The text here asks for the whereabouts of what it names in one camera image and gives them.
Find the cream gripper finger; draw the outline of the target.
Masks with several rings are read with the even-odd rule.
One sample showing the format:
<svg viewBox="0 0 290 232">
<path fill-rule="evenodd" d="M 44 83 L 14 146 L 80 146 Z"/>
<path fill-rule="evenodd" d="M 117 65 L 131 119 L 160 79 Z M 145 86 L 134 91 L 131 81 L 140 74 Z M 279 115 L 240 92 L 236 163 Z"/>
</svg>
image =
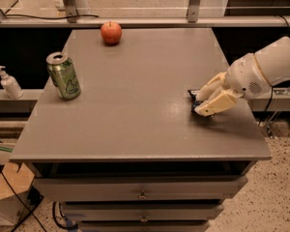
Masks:
<svg viewBox="0 0 290 232">
<path fill-rule="evenodd" d="M 242 96 L 232 89 L 200 90 L 196 95 L 199 104 L 193 110 L 198 115 L 211 116 L 234 107 Z"/>
<path fill-rule="evenodd" d="M 220 72 L 199 90 L 196 95 L 196 99 L 199 102 L 204 102 L 208 100 L 215 92 L 220 92 L 227 87 L 228 85 L 225 82 L 225 72 Z"/>
</svg>

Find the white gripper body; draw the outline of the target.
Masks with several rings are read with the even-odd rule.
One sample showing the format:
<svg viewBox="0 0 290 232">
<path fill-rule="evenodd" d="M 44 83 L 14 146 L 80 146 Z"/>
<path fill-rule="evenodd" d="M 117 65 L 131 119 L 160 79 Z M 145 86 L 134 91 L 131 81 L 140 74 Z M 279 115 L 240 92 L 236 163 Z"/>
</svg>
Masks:
<svg viewBox="0 0 290 232">
<path fill-rule="evenodd" d="M 236 60 L 227 70 L 226 82 L 246 100 L 252 100 L 271 90 L 271 85 L 262 74 L 253 53 Z"/>
</svg>

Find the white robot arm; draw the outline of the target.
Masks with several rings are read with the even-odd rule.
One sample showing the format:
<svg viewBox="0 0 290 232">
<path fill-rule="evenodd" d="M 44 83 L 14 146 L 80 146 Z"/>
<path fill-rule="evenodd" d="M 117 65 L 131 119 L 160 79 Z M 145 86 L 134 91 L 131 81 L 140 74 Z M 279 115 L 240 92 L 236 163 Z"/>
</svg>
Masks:
<svg viewBox="0 0 290 232">
<path fill-rule="evenodd" d="M 290 38 L 282 37 L 234 61 L 196 94 L 192 111 L 207 117 L 233 108 L 238 99 L 252 100 L 290 80 Z"/>
</svg>

